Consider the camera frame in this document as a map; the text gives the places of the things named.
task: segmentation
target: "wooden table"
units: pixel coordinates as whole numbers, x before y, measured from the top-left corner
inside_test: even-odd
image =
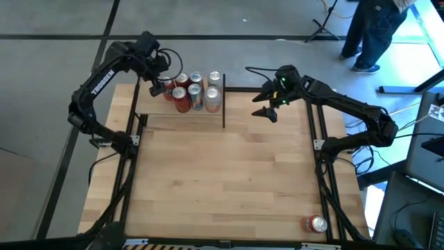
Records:
[[[148,98],[144,88],[139,103]],[[125,130],[133,90],[134,85],[116,86],[107,127]],[[253,103],[254,96],[226,93],[226,128],[217,115],[148,116],[126,222],[129,236],[325,241],[325,234],[306,233],[300,226],[302,217],[322,214],[305,102],[282,107],[272,124],[251,116],[263,105]],[[328,107],[324,113],[329,135],[343,137],[341,113]],[[100,149],[97,158],[112,152]],[[96,165],[79,232],[89,229],[110,202],[118,160],[114,156]],[[368,237],[354,167],[338,160],[334,168],[342,208]],[[330,214],[339,238],[331,208]]]

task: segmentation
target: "can lid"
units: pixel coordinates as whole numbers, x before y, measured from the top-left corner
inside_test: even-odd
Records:
[[[221,78],[221,73],[217,70],[213,70],[208,77],[213,81],[217,81]]]
[[[313,218],[312,222],[313,228],[318,233],[323,233],[327,230],[327,221],[321,216],[316,216]]]
[[[207,88],[207,97],[216,98],[219,95],[219,90],[216,87]]]
[[[173,90],[173,97],[176,99],[184,98],[187,91],[183,87],[175,87]]]
[[[202,87],[199,84],[193,83],[188,87],[188,93],[199,94]]]
[[[178,77],[176,77],[176,82],[178,83],[184,83],[188,81],[188,76],[186,75],[186,73],[181,73],[180,75],[178,75]]]
[[[173,82],[169,76],[159,76],[158,79],[162,81],[165,85],[170,85]]]
[[[202,74],[200,72],[193,72],[189,75],[189,78],[195,82],[198,83],[202,80]]]

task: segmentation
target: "soda can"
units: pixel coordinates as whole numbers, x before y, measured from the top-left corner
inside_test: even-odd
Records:
[[[189,99],[194,110],[203,108],[202,87],[199,84],[191,84],[188,87]]]
[[[174,105],[180,113],[186,113],[191,109],[188,93],[183,87],[174,88],[173,98]]]
[[[221,93],[217,87],[208,87],[205,91],[205,107],[210,113],[216,113],[221,108]]]
[[[309,233],[324,233],[327,230],[327,221],[319,215],[303,217],[301,225]]]
[[[189,80],[189,77],[188,75],[186,75],[186,73],[181,73],[180,75],[178,75],[178,77],[176,77],[175,79],[175,82],[178,87],[182,87],[186,90],[188,90],[188,87],[191,84],[191,81]]]
[[[219,90],[222,89],[222,74],[217,70],[212,70],[208,74],[208,87],[214,86]]]
[[[189,75],[189,79],[191,80],[191,84],[192,83],[197,83],[197,84],[199,84],[203,88],[202,73],[200,73],[200,72],[193,72],[193,73],[191,73]]]
[[[161,83],[165,85],[164,97],[167,101],[173,101],[174,82],[168,76],[159,76]]]

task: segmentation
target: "concrete floor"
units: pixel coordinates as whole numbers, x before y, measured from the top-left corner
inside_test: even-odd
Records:
[[[111,6],[111,0],[54,0],[38,4],[0,1],[0,33],[100,34]],[[355,3],[339,0],[336,11],[352,15],[355,7]],[[158,35],[310,35],[315,30],[311,19],[324,16],[321,1],[128,0],[121,2],[111,34],[135,35],[148,30]],[[329,28],[337,35],[345,35],[349,23],[350,19],[332,17]],[[412,40],[414,44],[405,43]],[[293,64],[302,74],[361,101],[385,106],[391,112],[419,102],[419,97],[381,96],[375,91],[378,86],[417,85],[440,70],[411,13],[395,41],[399,43],[392,44],[379,61],[381,72],[371,76],[352,73],[353,59],[337,60],[343,42],[168,40],[160,44],[180,53],[185,72],[220,69],[227,74],[229,86],[259,87],[264,82],[245,71],[245,66],[276,68]],[[11,215],[17,223],[0,239],[23,240],[32,236],[67,138],[70,95],[88,77],[98,46],[99,41],[0,40],[0,147],[28,156],[36,164],[20,206]],[[177,69],[173,64],[169,74]],[[134,82],[134,73],[121,73],[106,87],[94,103],[100,122],[105,121],[113,86]],[[354,120],[344,118],[346,122]],[[415,109],[394,117],[400,125],[414,118]],[[49,237],[77,232],[87,194],[87,170],[96,157],[96,149],[88,140],[86,135],[78,139]],[[402,147],[407,153],[405,145],[409,138],[406,140],[396,141],[394,147]],[[398,151],[379,151],[390,163],[403,158]],[[381,166],[384,163],[377,159],[375,168]]]

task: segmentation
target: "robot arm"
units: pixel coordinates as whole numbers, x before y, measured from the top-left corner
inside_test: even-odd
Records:
[[[275,108],[289,105],[292,101],[304,99],[312,104],[326,105],[344,113],[359,118],[367,126],[367,131],[343,138],[328,137],[325,141],[317,140],[317,148],[321,158],[327,163],[333,163],[342,150],[373,145],[389,147],[392,145],[398,126],[379,106],[362,103],[346,95],[338,94],[327,84],[309,76],[300,76],[293,65],[279,68],[273,82],[267,81],[262,86],[262,92],[253,102],[269,100],[270,106],[255,111],[252,115],[267,117],[272,122],[278,120]]]
[[[113,42],[99,68],[72,94],[68,122],[82,133],[99,135],[110,140],[111,147],[123,157],[133,157],[135,148],[132,138],[122,131],[114,132],[98,123],[93,102],[120,71],[133,70],[144,81],[152,81],[151,95],[162,93],[164,86],[157,81],[157,77],[168,70],[170,62],[157,54],[154,58],[151,56],[159,46],[157,40],[147,31],[140,35],[136,43]]]

